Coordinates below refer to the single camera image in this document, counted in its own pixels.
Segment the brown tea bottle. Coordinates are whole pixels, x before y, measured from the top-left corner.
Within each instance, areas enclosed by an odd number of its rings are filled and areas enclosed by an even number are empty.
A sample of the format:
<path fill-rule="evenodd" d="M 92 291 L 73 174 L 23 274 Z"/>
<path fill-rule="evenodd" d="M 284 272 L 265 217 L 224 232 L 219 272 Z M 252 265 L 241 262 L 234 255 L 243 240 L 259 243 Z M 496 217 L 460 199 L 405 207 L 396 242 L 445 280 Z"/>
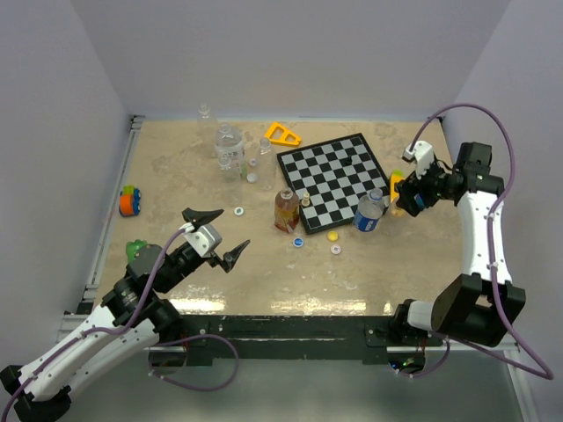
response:
<path fill-rule="evenodd" d="M 285 233 L 293 233 L 300 219 L 300 201 L 289 187 L 281 189 L 274 199 L 274 226 Z"/>

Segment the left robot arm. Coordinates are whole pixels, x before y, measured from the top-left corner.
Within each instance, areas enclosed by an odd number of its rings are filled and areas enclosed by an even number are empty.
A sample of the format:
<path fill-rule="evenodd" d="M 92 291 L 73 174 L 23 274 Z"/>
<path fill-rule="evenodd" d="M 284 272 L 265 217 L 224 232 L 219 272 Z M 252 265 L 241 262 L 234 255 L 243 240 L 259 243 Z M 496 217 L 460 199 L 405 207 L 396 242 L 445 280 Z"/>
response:
<path fill-rule="evenodd" d="M 218 256 L 215 249 L 222 237 L 212 222 L 221 214 L 185 209 L 184 225 L 169 239 L 174 242 L 181 236 L 185 241 L 174 251 L 167 245 L 128 243 L 132 255 L 124 276 L 91 314 L 36 360 L 2 370 L 1 383 L 11 397 L 1 419 L 15 411 L 22 421 L 56 421 L 81 388 L 144 347 L 191 342 L 182 315 L 160 295 L 203 264 L 226 273 L 234 268 L 249 242 Z"/>

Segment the yellow bottle cap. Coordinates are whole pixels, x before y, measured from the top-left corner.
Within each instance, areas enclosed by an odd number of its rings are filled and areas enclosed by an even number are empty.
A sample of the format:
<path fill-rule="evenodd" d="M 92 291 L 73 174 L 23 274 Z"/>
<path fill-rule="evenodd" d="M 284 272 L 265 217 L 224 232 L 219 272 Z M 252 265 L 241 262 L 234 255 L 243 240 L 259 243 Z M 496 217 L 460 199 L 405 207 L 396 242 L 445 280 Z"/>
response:
<path fill-rule="evenodd" d="M 327 234 L 327 238 L 328 238 L 331 242 L 335 242 L 335 241 L 338 240 L 339 235 L 338 235 L 338 233 L 337 233 L 336 231 L 330 231 L 330 232 Z"/>

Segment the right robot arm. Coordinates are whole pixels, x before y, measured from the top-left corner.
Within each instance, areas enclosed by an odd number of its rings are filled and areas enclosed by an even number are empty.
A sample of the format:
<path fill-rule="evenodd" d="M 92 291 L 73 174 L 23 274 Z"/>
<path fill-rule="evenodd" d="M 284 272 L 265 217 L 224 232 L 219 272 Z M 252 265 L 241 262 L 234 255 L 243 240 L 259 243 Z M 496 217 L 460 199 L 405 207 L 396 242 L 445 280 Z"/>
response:
<path fill-rule="evenodd" d="M 403 152 L 414 171 L 396 187 L 396 204 L 411 216 L 450 200 L 461 218 L 463 257 L 461 273 L 433 302 L 407 300 L 401 318 L 391 327 L 394 339 L 412 345 L 423 331 L 483 346 L 497 346 L 526 302 L 523 289 L 515 287 L 504 257 L 498 198 L 502 178 L 490 172 L 492 149 L 465 142 L 451 171 L 444 170 L 432 146 L 417 141 Z"/>

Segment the blue label clear bottle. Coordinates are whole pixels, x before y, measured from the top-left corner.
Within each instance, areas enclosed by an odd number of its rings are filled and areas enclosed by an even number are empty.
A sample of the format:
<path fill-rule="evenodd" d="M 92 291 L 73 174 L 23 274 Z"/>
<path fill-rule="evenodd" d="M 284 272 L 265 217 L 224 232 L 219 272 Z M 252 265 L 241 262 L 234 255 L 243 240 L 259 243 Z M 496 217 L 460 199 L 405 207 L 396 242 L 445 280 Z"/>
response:
<path fill-rule="evenodd" d="M 361 232 L 373 231 L 384 215 L 384 210 L 383 191 L 373 188 L 359 199 L 353 225 Z"/>

